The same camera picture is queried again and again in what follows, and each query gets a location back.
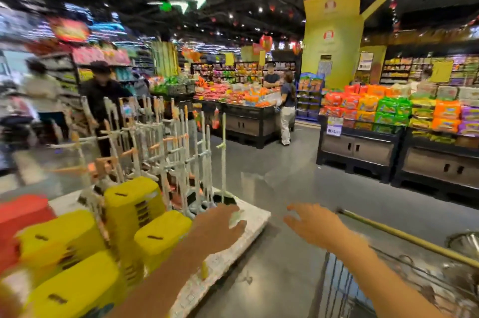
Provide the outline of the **person's left hand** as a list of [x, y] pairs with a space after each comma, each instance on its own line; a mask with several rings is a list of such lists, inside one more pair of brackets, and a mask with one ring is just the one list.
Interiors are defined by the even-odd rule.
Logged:
[[196, 216], [188, 232], [187, 240], [195, 254], [203, 259], [233, 246], [231, 228], [241, 220], [237, 205], [218, 204]]

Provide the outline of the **person's right hand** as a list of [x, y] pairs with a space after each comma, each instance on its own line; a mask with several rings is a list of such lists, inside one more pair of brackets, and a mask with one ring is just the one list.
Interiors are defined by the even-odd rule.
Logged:
[[286, 209], [285, 216], [301, 220], [301, 232], [296, 235], [311, 245], [336, 253], [357, 237], [337, 214], [319, 204], [292, 203]]

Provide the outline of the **person's right forearm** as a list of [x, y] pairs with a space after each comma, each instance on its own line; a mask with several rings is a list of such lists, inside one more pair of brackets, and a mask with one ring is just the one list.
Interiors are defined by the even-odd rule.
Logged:
[[333, 253], [371, 300], [378, 318], [450, 318], [407, 285], [362, 237], [352, 234]]

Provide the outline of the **person's left forearm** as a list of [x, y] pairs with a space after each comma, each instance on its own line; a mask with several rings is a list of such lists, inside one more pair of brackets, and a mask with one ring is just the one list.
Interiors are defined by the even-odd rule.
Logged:
[[106, 318], [167, 318], [183, 286], [212, 253], [211, 244], [185, 238]]

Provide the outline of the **yellow plastic stool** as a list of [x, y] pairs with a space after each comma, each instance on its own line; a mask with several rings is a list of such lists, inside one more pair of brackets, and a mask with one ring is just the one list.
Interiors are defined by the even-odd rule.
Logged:
[[40, 284], [26, 307], [34, 318], [106, 318], [126, 294], [123, 274], [102, 250]]
[[88, 210], [62, 214], [19, 233], [20, 262], [33, 287], [106, 249], [96, 219]]
[[140, 228], [134, 242], [148, 274], [169, 257], [173, 248], [188, 233], [192, 220], [171, 210]]

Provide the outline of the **white price sign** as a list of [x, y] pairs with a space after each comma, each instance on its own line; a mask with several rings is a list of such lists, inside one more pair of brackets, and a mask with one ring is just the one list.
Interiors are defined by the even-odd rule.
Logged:
[[326, 135], [332, 137], [340, 137], [344, 125], [344, 118], [342, 117], [327, 117]]

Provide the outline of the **long dark display table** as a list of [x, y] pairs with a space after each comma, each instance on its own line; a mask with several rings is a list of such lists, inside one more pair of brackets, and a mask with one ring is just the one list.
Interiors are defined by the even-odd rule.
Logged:
[[275, 106], [247, 106], [219, 101], [193, 99], [193, 105], [199, 106], [210, 126], [210, 133], [216, 137], [263, 149], [272, 141], [279, 141], [280, 111]]

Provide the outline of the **tall stack of yellow stools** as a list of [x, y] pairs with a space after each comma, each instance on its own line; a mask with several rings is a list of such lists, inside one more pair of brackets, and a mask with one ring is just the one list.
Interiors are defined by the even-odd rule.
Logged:
[[136, 285], [144, 276], [144, 264], [134, 236], [165, 209], [158, 183], [144, 176], [114, 185], [104, 192], [109, 245], [129, 286]]

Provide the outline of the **group of white orange mops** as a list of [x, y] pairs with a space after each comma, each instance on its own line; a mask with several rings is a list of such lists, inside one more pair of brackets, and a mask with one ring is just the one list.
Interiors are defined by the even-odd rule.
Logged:
[[216, 207], [212, 185], [210, 127], [203, 125], [202, 136], [194, 133], [190, 151], [188, 107], [179, 108], [170, 101], [171, 117], [165, 116], [163, 97], [143, 96], [143, 105], [134, 97], [119, 98], [114, 103], [104, 97], [107, 118], [101, 136], [95, 133], [99, 123], [93, 118], [87, 97], [81, 97], [91, 136], [78, 137], [51, 145], [55, 151], [78, 154], [76, 165], [52, 170], [54, 173], [78, 175], [82, 189], [78, 202], [89, 209], [98, 222], [105, 222], [105, 191], [123, 182], [146, 177], [159, 184], [166, 209], [177, 209], [193, 219], [209, 208]]

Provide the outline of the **metal shopping cart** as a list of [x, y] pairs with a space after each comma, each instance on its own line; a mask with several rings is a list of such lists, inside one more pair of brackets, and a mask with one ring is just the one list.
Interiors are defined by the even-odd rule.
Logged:
[[[344, 223], [410, 287], [451, 318], [479, 318], [479, 260], [343, 208]], [[308, 318], [377, 318], [352, 273], [327, 252]]]

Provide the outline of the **blue shelf rack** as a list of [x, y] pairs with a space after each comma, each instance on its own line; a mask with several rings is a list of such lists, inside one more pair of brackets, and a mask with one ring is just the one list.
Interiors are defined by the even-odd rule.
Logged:
[[296, 120], [319, 123], [324, 73], [301, 73], [296, 82]]

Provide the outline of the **pile of red packaged goods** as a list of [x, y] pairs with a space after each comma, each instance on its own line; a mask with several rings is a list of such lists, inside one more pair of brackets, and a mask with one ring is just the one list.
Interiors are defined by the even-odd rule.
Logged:
[[279, 88], [267, 89], [259, 83], [230, 84], [197, 82], [193, 95], [193, 106], [200, 103], [229, 103], [250, 107], [279, 107], [282, 97]]

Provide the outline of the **pile of red green snack packets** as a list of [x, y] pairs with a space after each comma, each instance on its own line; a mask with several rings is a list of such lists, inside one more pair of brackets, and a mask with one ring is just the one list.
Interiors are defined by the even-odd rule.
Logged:
[[343, 91], [327, 90], [319, 115], [336, 118], [347, 128], [397, 134], [409, 124], [412, 102], [405, 86], [348, 85]]

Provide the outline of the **pile of green packaged goods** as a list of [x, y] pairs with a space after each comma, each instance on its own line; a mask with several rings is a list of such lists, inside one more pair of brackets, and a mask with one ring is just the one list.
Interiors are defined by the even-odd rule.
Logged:
[[178, 96], [195, 93], [195, 80], [185, 74], [155, 78], [150, 81], [150, 92], [167, 96]]

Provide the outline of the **steel bowl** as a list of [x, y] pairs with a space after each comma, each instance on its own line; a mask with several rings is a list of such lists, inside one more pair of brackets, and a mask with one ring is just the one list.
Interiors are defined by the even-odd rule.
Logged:
[[446, 238], [445, 247], [479, 261], [479, 231], [465, 231]]

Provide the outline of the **yellow pillar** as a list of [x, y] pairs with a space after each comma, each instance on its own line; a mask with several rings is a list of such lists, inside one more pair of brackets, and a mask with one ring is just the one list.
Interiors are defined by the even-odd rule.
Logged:
[[324, 74], [325, 86], [342, 89], [355, 76], [364, 22], [386, 0], [360, 11], [361, 0], [304, 0], [301, 73]]

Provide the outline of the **pile of orange purple snack packets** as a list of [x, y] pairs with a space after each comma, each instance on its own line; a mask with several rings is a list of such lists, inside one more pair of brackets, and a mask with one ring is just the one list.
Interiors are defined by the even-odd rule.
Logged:
[[414, 137], [479, 149], [479, 85], [414, 82], [409, 100]]

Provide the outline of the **yellow hanging sign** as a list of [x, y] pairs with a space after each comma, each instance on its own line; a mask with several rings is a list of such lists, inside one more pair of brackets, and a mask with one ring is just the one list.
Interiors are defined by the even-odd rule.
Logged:
[[453, 70], [453, 65], [454, 61], [452, 60], [432, 61], [432, 71], [428, 81], [439, 84], [448, 83]]

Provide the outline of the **red plastic stool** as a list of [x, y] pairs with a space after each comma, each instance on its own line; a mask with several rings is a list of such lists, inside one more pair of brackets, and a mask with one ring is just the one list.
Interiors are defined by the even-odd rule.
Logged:
[[0, 203], [0, 275], [14, 267], [20, 258], [20, 242], [16, 234], [34, 224], [57, 217], [43, 195], [24, 194]]

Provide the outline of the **store shelf of pink packets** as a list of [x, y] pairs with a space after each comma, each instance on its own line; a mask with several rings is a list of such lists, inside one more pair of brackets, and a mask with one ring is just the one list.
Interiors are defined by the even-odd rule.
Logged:
[[81, 46], [37, 56], [49, 74], [61, 85], [62, 97], [78, 98], [79, 85], [93, 78], [92, 63], [101, 62], [110, 69], [110, 77], [121, 84], [131, 84], [135, 78], [129, 55], [124, 49], [102, 49]]

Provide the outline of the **black stroller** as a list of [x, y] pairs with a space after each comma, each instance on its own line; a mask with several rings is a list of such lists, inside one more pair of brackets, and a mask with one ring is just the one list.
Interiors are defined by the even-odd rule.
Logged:
[[31, 116], [15, 113], [0, 117], [0, 177], [16, 169], [13, 153], [29, 148], [33, 120]]

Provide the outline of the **red oval sign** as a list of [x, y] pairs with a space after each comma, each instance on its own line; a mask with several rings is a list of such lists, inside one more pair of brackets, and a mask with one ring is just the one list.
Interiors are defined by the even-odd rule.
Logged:
[[86, 42], [91, 35], [88, 26], [77, 20], [49, 17], [48, 24], [54, 36], [64, 42]]

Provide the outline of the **wall shelves of goods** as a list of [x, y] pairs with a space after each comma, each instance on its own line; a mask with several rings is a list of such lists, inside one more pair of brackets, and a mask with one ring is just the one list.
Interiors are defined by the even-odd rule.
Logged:
[[452, 61], [449, 86], [479, 85], [479, 54], [458, 54], [439, 57], [394, 57], [384, 61], [379, 84], [406, 84], [428, 78], [433, 62]]

